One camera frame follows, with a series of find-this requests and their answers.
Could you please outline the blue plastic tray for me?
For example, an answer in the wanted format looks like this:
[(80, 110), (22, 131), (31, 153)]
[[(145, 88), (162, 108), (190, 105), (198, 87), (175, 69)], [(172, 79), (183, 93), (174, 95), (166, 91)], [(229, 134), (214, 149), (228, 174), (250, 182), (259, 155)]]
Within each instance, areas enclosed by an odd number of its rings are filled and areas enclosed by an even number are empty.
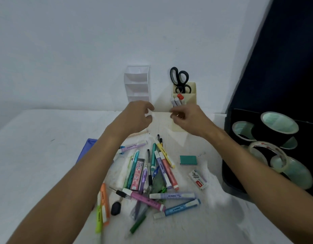
[(80, 155), (78, 156), (78, 159), (76, 163), (78, 163), (79, 160), (94, 146), (94, 144), (97, 142), (97, 139), (87, 139), (84, 147), (82, 148)]

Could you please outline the person's right hand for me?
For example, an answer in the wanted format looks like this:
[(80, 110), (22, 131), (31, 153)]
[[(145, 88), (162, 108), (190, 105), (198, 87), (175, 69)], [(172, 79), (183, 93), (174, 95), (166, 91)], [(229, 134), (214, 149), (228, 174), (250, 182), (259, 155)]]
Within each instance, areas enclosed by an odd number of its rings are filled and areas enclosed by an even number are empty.
[(191, 135), (207, 139), (209, 135), (219, 130), (218, 127), (201, 110), (199, 105), (187, 104), (172, 107), (170, 109), (170, 113), (175, 111), (184, 112), (185, 119), (178, 119), (177, 117), (175, 117), (172, 120), (176, 125), (187, 131)]

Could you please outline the lavender highlighter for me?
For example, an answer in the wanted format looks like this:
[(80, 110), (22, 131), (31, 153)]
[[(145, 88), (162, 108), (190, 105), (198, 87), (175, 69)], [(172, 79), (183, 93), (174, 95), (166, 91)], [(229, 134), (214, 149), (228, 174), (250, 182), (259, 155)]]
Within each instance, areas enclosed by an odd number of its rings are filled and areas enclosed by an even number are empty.
[(159, 169), (160, 169), (161, 174), (163, 176), (163, 179), (164, 179), (164, 182), (166, 184), (166, 187), (167, 187), (167, 189), (171, 189), (172, 188), (171, 182), (170, 182), (170, 180), (169, 180), (169, 178), (167, 176), (167, 173), (165, 171), (162, 159), (161, 159), (158, 151), (154, 151), (154, 155), (155, 155), (156, 161), (157, 161), (157, 163), (159, 165)]

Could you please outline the purple mechanical pencil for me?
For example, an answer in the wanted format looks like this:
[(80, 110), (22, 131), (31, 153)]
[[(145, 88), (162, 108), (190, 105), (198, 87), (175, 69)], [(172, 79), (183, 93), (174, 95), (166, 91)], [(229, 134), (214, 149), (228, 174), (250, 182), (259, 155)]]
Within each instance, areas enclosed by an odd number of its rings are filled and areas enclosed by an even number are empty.
[(148, 175), (148, 167), (145, 166), (144, 169), (143, 169), (143, 174), (142, 174), (142, 178), (141, 178), (141, 184), (140, 184), (140, 188), (139, 188), (139, 191), (138, 191), (139, 194), (143, 193), (143, 189), (144, 189), (144, 185), (145, 185), (145, 182), (146, 182), (147, 175)]

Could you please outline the lilac highlighter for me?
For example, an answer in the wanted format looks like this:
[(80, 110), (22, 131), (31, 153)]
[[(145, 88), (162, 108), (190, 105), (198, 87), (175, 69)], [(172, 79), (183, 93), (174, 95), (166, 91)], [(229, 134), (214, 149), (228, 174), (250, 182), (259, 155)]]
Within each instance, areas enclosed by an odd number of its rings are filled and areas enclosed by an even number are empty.
[(149, 195), (150, 199), (196, 199), (195, 193), (179, 193), (179, 192), (174, 192), (174, 193), (154, 193)]
[(142, 140), (136, 144), (128, 145), (128, 146), (122, 146), (120, 149), (118, 149), (116, 154), (124, 154), (128, 150), (137, 149), (139, 147), (145, 146), (148, 144), (147, 140)]

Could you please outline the neon yellow highlighter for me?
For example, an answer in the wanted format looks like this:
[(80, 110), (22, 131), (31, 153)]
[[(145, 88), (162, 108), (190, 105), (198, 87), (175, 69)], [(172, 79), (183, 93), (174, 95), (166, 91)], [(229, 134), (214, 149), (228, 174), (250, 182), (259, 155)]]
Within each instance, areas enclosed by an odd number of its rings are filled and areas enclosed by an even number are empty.
[(102, 217), (102, 193), (99, 191), (97, 196), (97, 211), (96, 211), (96, 227), (95, 233), (100, 234), (103, 229), (103, 217)]

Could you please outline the small black tape roll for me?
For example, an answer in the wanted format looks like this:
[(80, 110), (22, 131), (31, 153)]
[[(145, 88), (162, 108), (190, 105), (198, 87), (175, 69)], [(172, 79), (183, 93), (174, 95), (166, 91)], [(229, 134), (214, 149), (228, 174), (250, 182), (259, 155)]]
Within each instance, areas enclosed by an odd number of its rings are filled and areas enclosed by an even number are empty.
[(237, 121), (232, 124), (232, 131), (238, 137), (239, 141), (251, 143), (256, 139), (252, 135), (253, 123), (247, 121)]

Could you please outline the teal highlighter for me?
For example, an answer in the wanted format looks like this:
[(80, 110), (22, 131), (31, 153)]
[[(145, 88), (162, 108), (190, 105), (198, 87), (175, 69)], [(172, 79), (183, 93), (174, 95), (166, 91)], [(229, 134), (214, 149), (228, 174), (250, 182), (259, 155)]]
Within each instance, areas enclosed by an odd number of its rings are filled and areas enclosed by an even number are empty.
[(137, 160), (138, 160), (139, 152), (140, 152), (140, 150), (137, 150), (135, 155), (134, 155), (134, 160), (133, 160), (132, 167), (131, 167), (131, 170), (130, 170), (128, 182), (126, 184), (126, 188), (127, 189), (130, 189), (131, 184), (132, 184), (132, 180), (133, 180), (133, 176), (134, 176), (134, 173), (135, 173), (135, 168), (136, 168), (136, 163), (137, 163)]

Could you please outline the white tiered desk organizer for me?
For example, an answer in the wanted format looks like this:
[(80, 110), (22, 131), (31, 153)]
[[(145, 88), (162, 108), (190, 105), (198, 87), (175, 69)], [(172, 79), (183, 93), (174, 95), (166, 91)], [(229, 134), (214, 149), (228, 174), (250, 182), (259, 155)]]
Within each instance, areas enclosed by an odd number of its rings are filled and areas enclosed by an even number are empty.
[(149, 90), (150, 66), (127, 66), (124, 72), (124, 86), (128, 102), (150, 102)]

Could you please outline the green eraser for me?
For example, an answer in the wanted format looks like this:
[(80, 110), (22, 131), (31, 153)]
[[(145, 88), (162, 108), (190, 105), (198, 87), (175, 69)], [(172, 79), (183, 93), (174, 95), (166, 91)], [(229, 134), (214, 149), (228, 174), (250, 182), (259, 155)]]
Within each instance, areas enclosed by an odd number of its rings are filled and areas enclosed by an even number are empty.
[(179, 156), (180, 165), (182, 166), (196, 166), (198, 165), (196, 156)]

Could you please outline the clear printed tape roll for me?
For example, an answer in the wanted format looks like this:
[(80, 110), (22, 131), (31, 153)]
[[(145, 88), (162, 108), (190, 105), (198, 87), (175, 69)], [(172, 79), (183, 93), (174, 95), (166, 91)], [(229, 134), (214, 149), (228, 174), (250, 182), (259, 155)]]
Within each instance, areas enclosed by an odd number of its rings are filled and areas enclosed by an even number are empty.
[(248, 146), (248, 151), (251, 152), (253, 147), (263, 147), (266, 148), (268, 150), (271, 150), (272, 152), (274, 152), (282, 161), (283, 166), (281, 168), (273, 168), (272, 169), (274, 171), (276, 171), (277, 173), (283, 173), (285, 172), (290, 165), (290, 159), (289, 157), (286, 155), (286, 153), (279, 147), (277, 147), (276, 145), (266, 142), (266, 141), (255, 141), (252, 142), (249, 146)]

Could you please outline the black scissors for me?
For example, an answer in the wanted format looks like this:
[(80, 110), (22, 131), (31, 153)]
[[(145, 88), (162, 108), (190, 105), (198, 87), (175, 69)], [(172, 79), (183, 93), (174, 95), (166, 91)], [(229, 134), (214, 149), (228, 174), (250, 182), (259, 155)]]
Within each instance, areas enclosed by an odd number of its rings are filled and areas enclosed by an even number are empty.
[(175, 93), (190, 94), (192, 92), (191, 86), (187, 84), (189, 81), (189, 74), (186, 71), (179, 71), (177, 67), (172, 67), (170, 69), (170, 78), (175, 85)]

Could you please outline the blue highlighter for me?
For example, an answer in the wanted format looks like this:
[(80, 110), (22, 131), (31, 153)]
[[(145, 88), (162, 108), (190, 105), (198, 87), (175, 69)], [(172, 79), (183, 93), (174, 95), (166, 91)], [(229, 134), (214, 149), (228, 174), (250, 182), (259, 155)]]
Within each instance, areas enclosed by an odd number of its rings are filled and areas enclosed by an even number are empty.
[(201, 201), (200, 199), (197, 198), (197, 199), (194, 199), (194, 200), (191, 200), (191, 201), (188, 201), (188, 202), (185, 202), (185, 203), (182, 203), (182, 204), (170, 207), (170, 208), (166, 208), (165, 211), (162, 211), (160, 213), (155, 213), (153, 215), (153, 218), (154, 220), (158, 220), (164, 217), (171, 216), (173, 214), (183, 212), (191, 208), (195, 208), (199, 206), (200, 204), (201, 204)]

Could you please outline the person's right forearm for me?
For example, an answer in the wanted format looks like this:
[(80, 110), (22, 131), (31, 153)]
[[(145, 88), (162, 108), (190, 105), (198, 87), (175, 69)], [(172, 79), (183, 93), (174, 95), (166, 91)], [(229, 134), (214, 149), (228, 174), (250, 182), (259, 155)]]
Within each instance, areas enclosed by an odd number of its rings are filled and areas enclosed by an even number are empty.
[(218, 127), (207, 127), (204, 136), (284, 235), (294, 244), (313, 244), (313, 196), (258, 161)]

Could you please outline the white staples box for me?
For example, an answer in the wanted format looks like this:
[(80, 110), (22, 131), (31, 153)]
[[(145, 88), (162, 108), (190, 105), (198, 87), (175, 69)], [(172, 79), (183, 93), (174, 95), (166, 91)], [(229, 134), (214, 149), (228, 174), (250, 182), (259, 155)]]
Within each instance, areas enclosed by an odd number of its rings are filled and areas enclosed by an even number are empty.
[(189, 172), (188, 177), (199, 188), (199, 190), (204, 190), (208, 187), (208, 182), (205, 180), (202, 173), (199, 172), (197, 169)]

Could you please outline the orange highlighter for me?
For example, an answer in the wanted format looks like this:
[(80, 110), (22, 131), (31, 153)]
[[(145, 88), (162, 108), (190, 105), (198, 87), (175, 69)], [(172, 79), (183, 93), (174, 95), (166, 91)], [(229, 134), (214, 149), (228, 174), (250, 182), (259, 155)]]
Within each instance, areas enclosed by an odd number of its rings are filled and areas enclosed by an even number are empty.
[(101, 193), (101, 210), (102, 210), (102, 220), (103, 226), (107, 226), (110, 221), (110, 208), (109, 208), (109, 198), (107, 194), (106, 184), (103, 183), (100, 188)]

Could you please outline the small black oval gadget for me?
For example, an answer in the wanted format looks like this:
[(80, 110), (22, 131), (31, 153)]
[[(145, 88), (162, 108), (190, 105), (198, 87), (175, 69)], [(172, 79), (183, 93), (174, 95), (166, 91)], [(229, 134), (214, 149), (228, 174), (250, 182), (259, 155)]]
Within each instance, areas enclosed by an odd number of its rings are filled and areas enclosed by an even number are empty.
[(117, 216), (121, 212), (121, 201), (122, 199), (120, 198), (119, 200), (115, 201), (112, 206), (111, 206), (111, 212), (110, 214), (112, 216)]

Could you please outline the red pencil lead case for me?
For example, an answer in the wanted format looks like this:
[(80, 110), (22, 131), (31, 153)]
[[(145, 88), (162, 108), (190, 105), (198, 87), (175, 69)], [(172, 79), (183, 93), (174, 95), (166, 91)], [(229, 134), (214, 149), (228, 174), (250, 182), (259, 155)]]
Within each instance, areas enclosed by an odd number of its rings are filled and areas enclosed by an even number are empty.
[(131, 183), (131, 186), (130, 186), (130, 190), (132, 190), (132, 191), (138, 191), (140, 189), (141, 176), (142, 176), (142, 171), (143, 171), (144, 164), (145, 164), (145, 159), (138, 158), (137, 163), (136, 163), (136, 167), (135, 167), (135, 170), (134, 170), (132, 183)]

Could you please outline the person's left forearm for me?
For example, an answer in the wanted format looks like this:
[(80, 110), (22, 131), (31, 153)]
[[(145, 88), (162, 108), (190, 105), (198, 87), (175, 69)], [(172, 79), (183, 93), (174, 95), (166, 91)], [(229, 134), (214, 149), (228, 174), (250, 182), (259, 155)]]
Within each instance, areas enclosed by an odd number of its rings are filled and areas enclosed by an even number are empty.
[(110, 124), (94, 146), (33, 207), (6, 244), (72, 244), (129, 129)]

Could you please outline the light green pen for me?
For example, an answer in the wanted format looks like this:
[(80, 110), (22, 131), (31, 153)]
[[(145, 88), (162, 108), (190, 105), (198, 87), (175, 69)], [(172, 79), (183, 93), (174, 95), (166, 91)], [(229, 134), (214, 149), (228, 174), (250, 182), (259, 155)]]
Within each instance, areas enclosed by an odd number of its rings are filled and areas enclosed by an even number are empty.
[(128, 180), (129, 180), (129, 177), (130, 177), (130, 173), (131, 173), (134, 157), (135, 157), (135, 155), (132, 155), (130, 157), (129, 164), (128, 164), (127, 171), (126, 171), (126, 177), (125, 177), (125, 180), (124, 180), (124, 183), (123, 183), (123, 186), (122, 186), (123, 188), (127, 188), (127, 184), (128, 184)]

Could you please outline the pink highlighter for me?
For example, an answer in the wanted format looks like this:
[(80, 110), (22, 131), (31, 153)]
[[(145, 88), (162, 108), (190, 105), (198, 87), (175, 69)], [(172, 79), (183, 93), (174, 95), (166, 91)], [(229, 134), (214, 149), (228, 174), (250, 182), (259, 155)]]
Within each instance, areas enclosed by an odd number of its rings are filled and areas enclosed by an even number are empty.
[(123, 188), (122, 192), (128, 195), (129, 197), (136, 199), (137, 201), (145, 203), (146, 205), (159, 210), (160, 212), (165, 212), (166, 209), (165, 206), (157, 201), (154, 201), (148, 197), (145, 197), (127, 188)]

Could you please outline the large black tape roll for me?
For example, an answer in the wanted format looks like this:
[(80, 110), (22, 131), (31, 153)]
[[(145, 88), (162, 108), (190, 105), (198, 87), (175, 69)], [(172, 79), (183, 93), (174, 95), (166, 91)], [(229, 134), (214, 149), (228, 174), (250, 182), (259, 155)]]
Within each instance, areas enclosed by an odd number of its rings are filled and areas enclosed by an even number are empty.
[(266, 141), (281, 147), (298, 131), (299, 126), (292, 118), (281, 113), (267, 111), (260, 115), (251, 133), (257, 141)]

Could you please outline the salmon highlighter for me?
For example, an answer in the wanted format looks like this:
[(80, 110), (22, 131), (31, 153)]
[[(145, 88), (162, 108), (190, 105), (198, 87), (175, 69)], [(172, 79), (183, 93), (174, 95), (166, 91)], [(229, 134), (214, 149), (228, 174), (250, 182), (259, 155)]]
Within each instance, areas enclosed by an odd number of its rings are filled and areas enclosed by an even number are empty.
[(168, 176), (168, 178), (169, 178), (169, 181), (170, 181), (172, 187), (173, 187), (176, 191), (178, 191), (178, 190), (179, 190), (179, 185), (178, 185), (178, 183), (177, 183), (177, 181), (176, 181), (176, 179), (175, 179), (174, 174), (173, 174), (172, 171), (171, 171), (170, 165), (168, 164), (168, 162), (167, 162), (167, 160), (166, 160), (166, 158), (165, 158), (165, 156), (163, 155), (162, 152), (159, 152), (159, 155), (160, 155), (160, 158), (161, 158), (161, 160), (162, 160), (163, 166), (164, 166), (164, 168), (165, 168), (165, 171), (166, 171), (166, 173), (167, 173), (167, 176)]

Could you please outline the person's left hand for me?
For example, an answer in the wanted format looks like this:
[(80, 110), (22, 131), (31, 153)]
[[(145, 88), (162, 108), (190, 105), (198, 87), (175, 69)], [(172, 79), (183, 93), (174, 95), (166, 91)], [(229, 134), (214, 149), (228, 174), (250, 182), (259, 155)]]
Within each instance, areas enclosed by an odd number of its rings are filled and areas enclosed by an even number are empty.
[(150, 102), (141, 100), (130, 102), (106, 128), (105, 133), (123, 138), (139, 133), (147, 128), (143, 126), (143, 117), (153, 110), (154, 106)]

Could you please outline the cream pen holder box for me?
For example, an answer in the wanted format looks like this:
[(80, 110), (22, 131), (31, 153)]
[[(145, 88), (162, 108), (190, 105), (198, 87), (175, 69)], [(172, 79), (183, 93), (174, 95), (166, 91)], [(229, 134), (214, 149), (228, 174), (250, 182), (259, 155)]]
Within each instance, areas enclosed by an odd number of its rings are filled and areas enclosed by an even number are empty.
[[(191, 86), (191, 94), (182, 94), (186, 104), (196, 104), (196, 84), (188, 83)], [(177, 93), (173, 93), (172, 83), (156, 84), (152, 86), (152, 100), (155, 112), (164, 112), (170, 115), (169, 110), (172, 108), (171, 97), (177, 97)], [(188, 133), (176, 125), (172, 119), (166, 118), (166, 129), (168, 134), (175, 139), (179, 146), (183, 147)]]

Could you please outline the green transparent ruler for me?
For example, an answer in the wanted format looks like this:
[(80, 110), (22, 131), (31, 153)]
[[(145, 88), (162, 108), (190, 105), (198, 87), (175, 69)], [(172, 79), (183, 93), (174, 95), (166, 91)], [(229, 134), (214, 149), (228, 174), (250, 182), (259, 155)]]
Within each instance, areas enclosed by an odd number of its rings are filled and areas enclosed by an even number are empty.
[(153, 179), (153, 186), (150, 194), (166, 193), (167, 188), (162, 174), (159, 172)]

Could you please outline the black and white marker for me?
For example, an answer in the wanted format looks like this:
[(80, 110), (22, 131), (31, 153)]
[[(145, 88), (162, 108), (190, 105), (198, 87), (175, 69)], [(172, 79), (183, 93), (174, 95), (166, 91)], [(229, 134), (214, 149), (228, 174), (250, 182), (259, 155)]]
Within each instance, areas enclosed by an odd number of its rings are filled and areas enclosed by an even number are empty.
[(109, 189), (116, 193), (118, 196), (122, 197), (122, 198), (126, 198), (126, 199), (131, 199), (131, 197), (129, 195), (127, 195), (126, 193), (124, 193), (123, 191), (121, 190), (118, 190), (118, 189), (115, 189), (115, 188), (112, 188), (109, 186)]

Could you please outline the dark blue panel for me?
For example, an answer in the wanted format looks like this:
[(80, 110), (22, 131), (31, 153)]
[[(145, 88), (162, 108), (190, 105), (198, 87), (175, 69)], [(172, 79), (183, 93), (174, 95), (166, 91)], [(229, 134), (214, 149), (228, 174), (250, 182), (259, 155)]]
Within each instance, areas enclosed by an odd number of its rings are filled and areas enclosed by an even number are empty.
[(313, 0), (273, 0), (236, 86), (234, 109), (313, 124)]

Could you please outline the teal pen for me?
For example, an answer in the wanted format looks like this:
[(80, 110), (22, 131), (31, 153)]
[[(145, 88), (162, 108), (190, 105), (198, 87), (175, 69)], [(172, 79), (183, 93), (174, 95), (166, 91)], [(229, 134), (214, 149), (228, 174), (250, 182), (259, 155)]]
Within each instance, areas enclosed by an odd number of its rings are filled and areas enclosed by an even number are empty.
[(156, 151), (156, 144), (153, 143), (153, 146), (152, 146), (152, 155), (151, 155), (151, 174), (154, 173), (154, 170), (156, 169), (156, 158), (155, 158), (155, 152)]

